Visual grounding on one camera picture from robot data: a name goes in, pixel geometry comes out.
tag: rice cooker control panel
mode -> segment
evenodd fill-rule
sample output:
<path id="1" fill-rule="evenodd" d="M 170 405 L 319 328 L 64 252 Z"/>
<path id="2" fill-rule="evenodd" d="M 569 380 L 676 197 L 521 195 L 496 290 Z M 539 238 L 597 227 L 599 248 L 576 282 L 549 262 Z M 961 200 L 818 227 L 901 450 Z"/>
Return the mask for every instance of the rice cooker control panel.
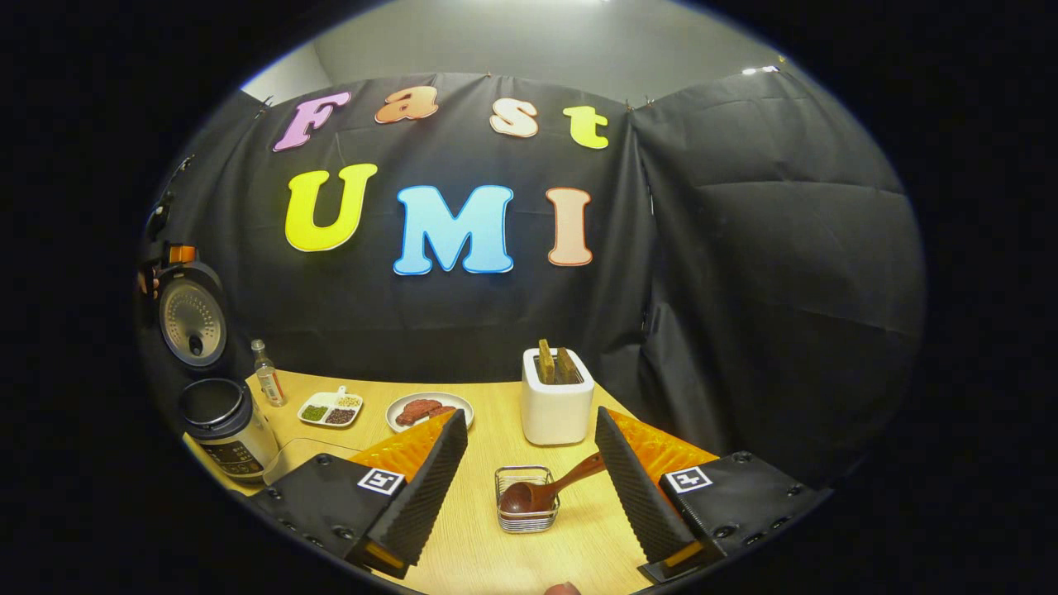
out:
<path id="1" fill-rule="evenodd" d="M 260 473 L 263 468 L 260 462 L 250 454 L 247 447 L 239 440 L 223 445 L 201 445 L 209 458 L 220 466 L 229 475 L 248 475 Z"/>

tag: glass bottle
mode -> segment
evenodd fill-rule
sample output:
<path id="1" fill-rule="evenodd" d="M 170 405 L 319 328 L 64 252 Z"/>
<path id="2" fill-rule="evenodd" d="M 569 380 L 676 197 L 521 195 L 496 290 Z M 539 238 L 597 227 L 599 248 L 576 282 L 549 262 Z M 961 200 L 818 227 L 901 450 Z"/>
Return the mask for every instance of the glass bottle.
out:
<path id="1" fill-rule="evenodd" d="M 264 342 L 260 339 L 254 339 L 250 343 L 250 348 L 254 351 L 254 373 L 260 380 L 261 391 L 268 402 L 274 407 L 287 404 L 287 396 L 282 394 L 282 389 L 279 386 L 279 377 L 275 372 L 275 365 L 264 353 Z"/>

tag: screw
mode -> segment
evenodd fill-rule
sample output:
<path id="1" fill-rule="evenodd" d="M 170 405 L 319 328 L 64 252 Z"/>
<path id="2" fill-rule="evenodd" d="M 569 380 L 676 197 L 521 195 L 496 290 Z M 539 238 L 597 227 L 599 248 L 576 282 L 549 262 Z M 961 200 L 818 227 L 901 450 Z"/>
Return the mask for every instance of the screw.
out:
<path id="1" fill-rule="evenodd" d="M 722 527 L 716 527 L 716 530 L 713 531 L 713 537 L 716 539 L 724 539 L 725 537 L 733 533 L 734 533 L 734 527 L 732 527 L 731 525 L 724 525 Z"/>

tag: wooden spoon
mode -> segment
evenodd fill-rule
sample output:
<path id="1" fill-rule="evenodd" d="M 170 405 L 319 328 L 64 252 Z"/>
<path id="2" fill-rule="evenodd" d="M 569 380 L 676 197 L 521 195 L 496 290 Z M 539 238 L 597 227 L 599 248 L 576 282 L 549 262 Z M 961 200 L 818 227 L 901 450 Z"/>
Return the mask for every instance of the wooden spoon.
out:
<path id="1" fill-rule="evenodd" d="M 537 486 L 526 482 L 511 484 L 499 498 L 499 510 L 509 513 L 543 512 L 554 505 L 554 497 L 569 484 L 595 475 L 606 468 L 602 454 L 595 453 L 573 467 L 561 480 Z"/>

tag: letter m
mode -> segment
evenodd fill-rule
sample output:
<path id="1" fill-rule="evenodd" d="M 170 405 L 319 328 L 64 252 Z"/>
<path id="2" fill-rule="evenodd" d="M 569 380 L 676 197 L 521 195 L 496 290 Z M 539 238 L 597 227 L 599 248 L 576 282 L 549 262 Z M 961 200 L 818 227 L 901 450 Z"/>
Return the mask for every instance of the letter m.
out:
<path id="1" fill-rule="evenodd" d="M 458 217 L 453 217 L 444 198 L 434 186 L 412 186 L 397 194 L 404 204 L 404 246 L 394 263 L 399 275 L 423 275 L 433 268 L 426 258 L 426 242 L 441 268 L 451 271 L 463 245 L 470 254 L 462 266 L 472 273 L 506 273 L 514 268 L 507 255 L 504 216 L 514 193 L 504 186 L 478 186 L 470 193 Z"/>

